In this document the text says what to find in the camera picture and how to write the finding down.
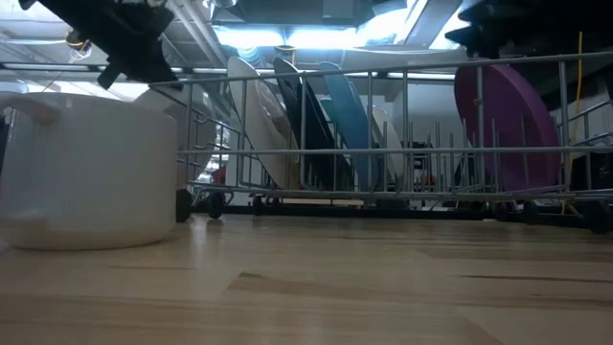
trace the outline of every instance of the dishwasher rack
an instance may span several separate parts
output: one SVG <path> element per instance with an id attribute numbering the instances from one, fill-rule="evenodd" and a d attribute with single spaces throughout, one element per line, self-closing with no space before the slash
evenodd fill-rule
<path id="1" fill-rule="evenodd" d="M 588 171 L 586 186 L 588 186 L 585 190 L 582 191 L 571 191 L 571 155 L 577 153 L 584 153 L 587 155 L 587 159 L 589 161 L 590 153 L 609 153 L 613 152 L 613 146 L 593 146 L 595 142 L 601 141 L 603 139 L 611 137 L 613 134 L 610 132 L 598 133 L 595 136 L 590 136 L 589 132 L 586 133 L 586 140 L 571 143 L 569 138 L 570 132 L 570 124 L 574 121 L 584 121 L 585 127 L 588 128 L 588 117 L 591 112 L 597 110 L 600 107 L 610 105 L 610 101 L 598 104 L 590 109 L 582 111 L 576 116 L 570 117 L 568 106 L 568 96 L 567 96 L 567 82 L 566 82 L 566 64 L 568 61 L 574 61 L 579 59 L 589 59 L 589 58 L 613 58 L 613 52 L 604 52 L 604 53 L 593 53 L 593 54 L 581 54 L 581 55 L 565 55 L 565 56 L 552 56 L 552 57 L 523 57 L 523 58 L 507 58 L 507 59 L 497 59 L 497 60 L 470 60 L 470 61 L 462 61 L 456 63 L 434 63 L 434 64 L 421 64 L 421 65 L 410 65 L 410 66 L 398 66 L 398 67 L 386 67 L 386 68 L 378 68 L 378 69 L 368 69 L 368 70 L 346 70 L 346 71 L 317 71 L 317 72 L 302 72 L 296 74 L 286 74 L 286 75 L 263 75 L 258 77 L 248 77 L 248 78 L 214 78 L 214 79 L 196 79 L 196 80 L 180 80 L 180 81 L 169 81 L 169 82 L 157 82 L 152 83 L 149 86 L 153 89 L 158 90 L 163 93 L 163 88 L 165 86 L 173 86 L 176 84 L 186 85 L 189 89 L 189 94 L 192 94 L 193 86 L 195 84 L 206 84 L 209 82 L 230 82 L 230 81 L 240 81 L 242 82 L 243 90 L 246 90 L 246 84 L 248 81 L 253 80 L 275 80 L 277 77 L 288 77 L 288 76 L 299 76 L 303 79 L 303 81 L 308 81 L 314 78 L 322 78 L 326 75 L 338 75 L 345 74 L 348 77 L 355 76 L 356 74 L 365 75 L 368 79 L 368 124 L 369 131 L 373 133 L 373 80 L 377 78 L 379 75 L 387 75 L 390 73 L 400 73 L 403 87 L 402 87 L 402 131 L 401 131 L 401 142 L 403 145 L 402 149 L 387 149 L 385 147 L 375 148 L 373 145 L 373 141 L 369 141 L 369 147 L 367 149 L 345 149 L 342 146 L 339 146 L 334 149 L 276 149 L 276 150 L 257 150 L 253 149 L 248 142 L 247 136 L 245 135 L 245 114 L 246 109 L 245 106 L 242 109 L 237 109 L 240 126 L 239 128 L 229 126 L 219 121 L 215 121 L 212 119 L 205 119 L 204 114 L 199 113 L 196 109 L 192 107 L 192 96 L 189 97 L 188 103 L 184 104 L 187 108 L 188 118 L 191 119 L 187 122 L 188 126 L 188 145 L 187 150 L 182 150 L 177 152 L 177 154 L 182 157 L 183 164 L 186 166 L 191 165 L 190 157 L 194 157 L 198 154 L 210 154 L 209 151 L 206 151 L 206 148 L 196 147 L 191 145 L 193 138 L 190 138 L 190 129 L 191 126 L 196 126 L 196 137 L 197 137 L 197 127 L 206 124 L 208 121 L 214 121 L 218 126 L 227 130 L 238 137 L 238 149 L 230 149 L 223 145 L 223 140 L 220 144 L 217 143 L 209 143 L 209 146 L 212 148 L 217 148 L 218 151 L 215 151 L 214 154 L 223 154 L 223 155 L 234 155 L 238 158 L 237 164 L 237 183 L 233 186 L 227 185 L 218 185 L 212 183 L 201 183 L 198 181 L 189 181 L 189 185 L 194 187 L 196 191 L 197 198 L 203 194 L 210 195 L 209 197 L 209 214 L 217 218 L 221 214 L 221 209 L 224 204 L 229 203 L 229 200 L 226 200 L 222 195 L 230 195 L 230 199 L 233 197 L 235 193 L 247 193 L 253 196 L 253 206 L 254 212 L 256 214 L 261 213 L 261 209 L 264 207 L 264 202 L 262 201 L 262 197 L 272 198 L 273 203 L 276 206 L 279 206 L 280 203 L 283 203 L 284 198 L 309 198 L 309 199 L 325 199 L 330 200 L 330 204 L 333 204 L 335 199 L 356 199 L 364 201 L 364 208 L 376 207 L 377 202 L 381 200 L 398 200 L 398 201 L 406 201 L 406 200 L 434 200 L 438 202 L 443 201 L 472 201 L 480 203 L 481 206 L 487 206 L 490 210 L 493 210 L 497 217 L 503 217 L 506 213 L 511 211 L 517 211 L 521 207 L 517 207 L 516 201 L 522 200 L 525 201 L 523 206 L 522 214 L 526 217 L 533 217 L 537 214 L 538 209 L 534 200 L 560 200 L 567 207 L 567 210 L 572 212 L 577 218 L 590 220 L 590 226 L 593 228 L 598 227 L 596 229 L 597 232 L 607 232 L 609 228 L 613 227 L 613 217 L 611 216 L 611 210 L 608 207 L 608 201 L 613 200 L 613 189 L 600 189 L 595 190 L 592 189 L 592 181 L 589 176 L 590 164 L 586 164 L 586 170 Z M 507 147 L 498 147 L 494 140 L 492 146 L 485 147 L 484 146 L 484 135 L 485 135 L 485 126 L 484 126 L 484 90 L 483 90 L 483 66 L 494 65 L 494 64 L 525 64 L 525 63 L 542 63 L 542 62 L 554 62 L 558 65 L 558 74 L 559 74 L 559 89 L 560 89 L 560 100 L 561 100 L 561 121 L 556 124 L 556 128 L 559 129 L 559 147 L 516 147 L 516 148 L 507 148 Z M 411 121 L 411 114 L 408 110 L 408 99 L 407 99 L 407 82 L 408 82 L 408 74 L 410 72 L 418 72 L 419 70 L 432 70 L 437 68 L 449 68 L 449 67 L 462 67 L 462 66 L 471 66 L 477 68 L 477 94 L 479 95 L 479 99 L 475 100 L 475 104 L 478 106 L 478 116 L 479 116 L 479 145 L 477 147 L 471 148 L 468 143 L 468 138 L 466 137 L 466 128 L 464 129 L 464 137 L 462 138 L 465 146 L 463 148 L 454 148 L 453 140 L 450 141 L 451 145 L 449 147 L 441 147 L 441 138 L 443 137 L 443 133 L 441 133 L 440 123 L 435 124 L 435 135 L 434 138 L 428 138 L 427 143 L 425 143 L 422 147 L 414 147 L 412 137 L 413 137 L 413 123 Z M 302 89 L 302 135 L 301 135 L 301 143 L 299 144 L 300 148 L 305 147 L 306 141 L 306 88 Z M 246 92 L 243 93 L 243 104 L 246 103 Z M 524 136 L 526 135 L 525 128 L 522 133 Z M 334 129 L 334 137 L 336 138 L 338 132 Z M 495 124 L 492 124 L 492 137 L 498 138 L 499 132 L 495 128 Z M 545 187 L 545 188 L 537 188 L 537 189 L 526 189 L 521 191 L 513 191 L 508 192 L 504 191 L 501 186 L 501 172 L 500 172 L 500 154 L 502 153 L 521 153 L 524 157 L 532 152 L 557 152 L 561 155 L 561 167 L 559 169 L 559 179 L 558 183 L 554 186 Z M 485 164 L 485 156 L 486 154 L 494 154 L 494 172 L 488 172 L 486 170 Z M 270 179 L 266 176 L 265 172 L 262 174 L 262 179 L 259 183 L 254 183 L 253 181 L 244 180 L 244 171 L 245 166 L 251 166 L 251 163 L 245 164 L 245 159 L 249 162 L 254 160 L 258 160 L 258 157 L 261 155 L 268 154 L 280 154 L 280 155 L 289 155 L 289 154 L 298 154 L 300 157 L 300 183 L 302 186 L 301 190 L 287 190 L 283 189 L 283 186 L 276 186 L 273 183 L 270 183 Z M 386 188 L 373 188 L 371 185 L 371 189 L 369 191 L 360 191 L 357 189 L 341 191 L 334 188 L 331 191 L 322 191 L 313 188 L 313 181 L 309 180 L 305 174 L 308 167 L 306 166 L 305 155 L 309 154 L 334 154 L 335 157 L 349 158 L 351 161 L 351 157 L 355 157 L 356 155 L 368 155 L 369 157 L 382 157 L 383 159 L 383 171 L 385 171 L 385 162 L 387 159 L 391 159 L 392 154 L 401 154 L 403 159 L 403 169 L 404 169 L 404 178 L 401 181 L 397 181 L 396 188 L 392 191 L 387 189 L 388 181 L 387 181 L 387 173 L 383 174 L 383 178 L 385 179 L 383 182 L 383 186 Z M 425 165 L 424 170 L 426 174 L 420 174 L 416 171 L 414 165 L 416 159 L 421 159 Z M 455 161 L 460 159 L 463 163 L 460 165 L 459 171 L 454 171 Z M 469 168 L 469 162 L 474 162 L 473 169 Z M 524 169 L 527 170 L 526 163 L 527 160 L 524 159 Z M 430 176 L 427 172 L 434 167 L 437 167 L 437 173 L 440 174 L 444 172 L 445 174 L 450 173 L 452 175 L 456 175 L 456 173 L 460 173 L 460 183 L 448 183 L 448 178 L 436 178 L 435 181 L 430 179 Z"/>

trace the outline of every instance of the mug handle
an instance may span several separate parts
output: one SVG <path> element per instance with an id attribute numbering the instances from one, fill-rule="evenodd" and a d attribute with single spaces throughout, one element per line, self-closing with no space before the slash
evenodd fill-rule
<path id="1" fill-rule="evenodd" d="M 37 100 L 32 95 L 0 92 L 0 110 L 7 107 L 26 113 L 43 125 L 49 125 L 57 120 L 61 114 L 61 110 L 58 107 Z"/>

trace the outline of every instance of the pink plate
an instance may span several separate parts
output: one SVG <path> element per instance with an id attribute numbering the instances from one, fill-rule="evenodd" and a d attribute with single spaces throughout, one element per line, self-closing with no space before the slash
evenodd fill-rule
<path id="1" fill-rule="evenodd" d="M 540 96 L 517 71 L 508 65 L 483 67 L 485 147 L 492 146 L 491 126 L 495 121 L 500 133 L 500 147 L 523 147 L 521 118 L 524 118 L 528 147 L 557 147 L 556 124 Z M 458 112 L 466 120 L 470 143 L 479 144 L 477 68 L 458 69 L 455 79 Z M 559 153 L 528 154 L 528 183 L 522 153 L 500 155 L 502 186 L 505 191 L 553 186 L 557 182 L 561 156 Z M 486 168 L 494 173 L 494 155 L 486 155 Z"/>

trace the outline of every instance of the wooden floor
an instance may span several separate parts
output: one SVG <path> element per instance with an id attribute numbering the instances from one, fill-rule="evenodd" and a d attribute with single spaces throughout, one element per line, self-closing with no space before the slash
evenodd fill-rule
<path id="1" fill-rule="evenodd" d="M 0 254 L 0 344 L 611 344 L 613 238 L 470 221 L 195 218 Z"/>

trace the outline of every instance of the dish rack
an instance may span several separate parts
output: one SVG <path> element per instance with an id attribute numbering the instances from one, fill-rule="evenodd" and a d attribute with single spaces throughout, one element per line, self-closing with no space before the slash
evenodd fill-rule
<path id="1" fill-rule="evenodd" d="M 366 74 L 368 79 L 368 117 L 369 117 L 369 129 L 373 132 L 373 80 L 377 76 L 387 75 L 388 73 L 400 73 L 402 75 L 402 81 L 404 87 L 402 87 L 402 131 L 399 134 L 401 142 L 403 143 L 402 149 L 387 149 L 383 145 L 376 148 L 373 141 L 370 141 L 370 145 L 367 149 L 346 149 L 342 145 L 338 145 L 333 149 L 273 149 L 273 150 L 258 150 L 249 145 L 249 138 L 245 135 L 245 114 L 246 109 L 237 109 L 240 121 L 239 127 L 232 127 L 222 122 L 216 122 L 224 131 L 233 133 L 238 137 L 238 148 L 230 149 L 223 145 L 216 143 L 210 143 L 215 147 L 214 154 L 230 155 L 238 158 L 238 164 L 236 167 L 236 184 L 232 186 L 219 185 L 213 183 L 202 183 L 198 181 L 189 181 L 189 185 L 193 187 L 195 193 L 195 203 L 204 202 L 206 204 L 206 212 L 214 219 L 218 218 L 224 211 L 227 210 L 228 205 L 231 203 L 232 198 L 236 193 L 247 193 L 252 197 L 251 206 L 252 213 L 255 215 L 262 215 L 267 213 L 274 213 L 274 209 L 283 209 L 285 207 L 285 200 L 291 198 L 309 199 L 309 200 L 325 200 L 329 207 L 336 207 L 338 200 L 358 200 L 361 203 L 359 206 L 355 206 L 355 209 L 361 212 L 367 212 L 368 210 L 382 210 L 385 205 L 394 205 L 395 215 L 402 214 L 403 217 L 415 217 L 420 218 L 438 218 L 442 214 L 446 214 L 445 218 L 448 218 L 449 214 L 454 214 L 454 211 L 464 207 L 468 211 L 461 213 L 455 213 L 460 215 L 459 218 L 469 219 L 482 219 L 482 218 L 496 218 L 499 220 L 507 219 L 520 219 L 520 221 L 526 223 L 539 222 L 539 217 L 542 214 L 542 203 L 539 200 L 556 200 L 555 205 L 558 209 L 565 210 L 561 213 L 571 215 L 573 219 L 579 220 L 582 224 L 586 224 L 595 233 L 606 233 L 613 230 L 613 213 L 609 207 L 609 201 L 613 200 L 613 189 L 593 189 L 591 165 L 589 163 L 591 154 L 594 153 L 610 153 L 613 152 L 613 146 L 594 146 L 594 143 L 602 142 L 608 138 L 611 138 L 613 134 L 611 132 L 598 133 L 593 136 L 586 135 L 586 140 L 581 142 L 571 143 L 569 138 L 570 124 L 575 121 L 584 121 L 588 123 L 590 113 L 601 108 L 603 106 L 609 106 L 610 101 L 593 106 L 576 116 L 570 117 L 567 95 L 567 83 L 566 83 L 566 64 L 569 61 L 575 61 L 579 59 L 589 58 L 611 58 L 613 53 L 594 53 L 594 54 L 582 54 L 582 55 L 565 55 L 565 56 L 553 56 L 553 57 L 523 57 L 523 58 L 511 58 L 511 59 L 497 59 L 497 60 L 470 60 L 456 63 L 436 63 L 436 64 L 421 64 L 411 66 L 399 66 L 388 67 L 369 70 L 345 70 L 345 71 L 317 71 L 317 72 L 302 72 L 294 74 L 299 76 L 303 81 L 310 79 L 322 78 L 326 75 L 335 74 Z M 560 122 L 556 123 L 556 128 L 559 129 L 559 142 L 558 147 L 530 147 L 528 145 L 524 147 L 499 147 L 496 143 L 498 140 L 493 140 L 491 146 L 485 147 L 484 141 L 480 140 L 477 147 L 470 147 L 465 145 L 463 148 L 454 148 L 451 144 L 450 147 L 441 146 L 441 138 L 444 135 L 452 135 L 449 133 L 441 133 L 441 124 L 435 123 L 435 135 L 433 138 L 428 138 L 425 143 L 413 143 L 411 138 L 413 137 L 413 123 L 411 121 L 408 101 L 407 101 L 407 82 L 408 74 L 410 72 L 418 72 L 419 70 L 433 70 L 438 68 L 449 67 L 474 67 L 477 69 L 478 81 L 476 87 L 478 88 L 477 94 L 483 97 L 483 72 L 484 66 L 494 64 L 525 64 L 525 63 L 537 63 L 537 62 L 555 62 L 558 65 L 559 73 L 559 89 L 561 99 L 561 116 Z M 264 75 L 258 77 L 248 78 L 215 78 L 215 79 L 200 79 L 200 80 L 181 80 L 173 82 L 158 82 L 150 84 L 151 88 L 157 88 L 160 86 L 171 86 L 176 84 L 183 84 L 190 90 L 196 83 L 207 82 L 230 82 L 239 81 L 243 83 L 243 89 L 246 90 L 246 83 L 253 80 L 274 80 L 275 75 Z M 302 124 L 306 122 L 306 88 L 302 90 Z M 483 98 L 475 100 L 476 106 L 478 106 L 479 114 L 479 129 L 478 137 L 483 138 L 484 133 L 484 100 Z M 195 109 L 192 108 L 192 100 L 190 99 L 187 107 L 187 114 L 190 116 L 191 121 L 188 121 L 188 126 L 201 126 L 207 121 L 214 121 L 212 119 L 201 120 L 204 118 L 204 114 L 198 114 Z M 330 128 L 333 130 L 335 139 L 340 139 L 339 133 L 335 128 L 335 124 L 330 124 Z M 495 125 L 492 124 L 492 137 L 497 138 L 499 132 L 495 129 Z M 383 130 L 383 135 L 387 136 L 387 128 Z M 525 128 L 523 133 L 519 135 L 526 135 Z M 188 143 L 193 141 L 193 138 L 189 137 Z M 305 146 L 305 134 L 303 130 L 301 136 L 301 143 L 299 148 Z M 464 143 L 468 143 L 466 130 L 463 137 Z M 336 140 L 337 144 L 342 143 L 342 140 Z M 188 145 L 188 150 L 182 150 L 177 152 L 179 158 L 182 159 L 183 164 L 190 166 L 190 157 L 195 157 L 198 154 L 206 154 L 205 149 L 201 147 L 195 147 L 194 145 Z M 524 170 L 527 159 L 525 157 L 531 153 L 536 152 L 556 152 L 561 156 L 561 165 L 559 167 L 559 179 L 556 185 L 532 188 L 520 191 L 505 191 L 501 184 L 501 167 L 500 156 L 505 153 L 518 153 L 524 156 Z M 300 183 L 302 188 L 300 190 L 288 190 L 284 186 L 278 186 L 271 183 L 271 179 L 267 176 L 265 171 L 261 173 L 261 181 L 251 181 L 244 178 L 246 170 L 251 169 L 254 161 L 258 161 L 258 157 L 261 155 L 283 155 L 288 156 L 299 155 L 300 157 Z M 358 188 L 352 190 L 338 190 L 336 183 L 334 183 L 333 190 L 319 190 L 316 186 L 316 181 L 313 178 L 309 178 L 308 167 L 305 164 L 306 154 L 333 154 L 336 159 L 349 159 L 352 161 L 352 157 L 356 155 L 368 155 L 372 159 L 380 157 L 382 160 L 381 168 L 385 171 L 386 163 L 388 159 L 391 159 L 392 154 L 402 154 L 404 175 L 401 179 L 394 181 L 389 180 L 387 173 L 382 174 L 382 181 L 379 183 L 370 183 L 370 190 L 363 191 Z M 494 169 L 490 172 L 486 169 L 485 159 L 486 155 L 494 156 Z M 572 154 L 585 154 L 587 157 L 586 164 L 586 178 L 585 188 L 581 190 L 571 191 L 572 183 Z M 460 168 L 455 169 L 457 160 L 460 160 L 458 165 Z M 452 183 L 447 178 L 431 178 L 433 168 L 436 167 L 438 174 L 441 172 L 450 173 L 455 176 Z M 394 188 L 389 189 L 388 186 L 393 184 Z M 427 215 L 415 213 L 415 206 L 412 204 L 415 201 L 420 202 L 421 211 L 424 212 L 423 207 L 427 204 Z M 438 205 L 452 204 L 451 207 L 447 207 L 445 212 L 441 212 Z"/>

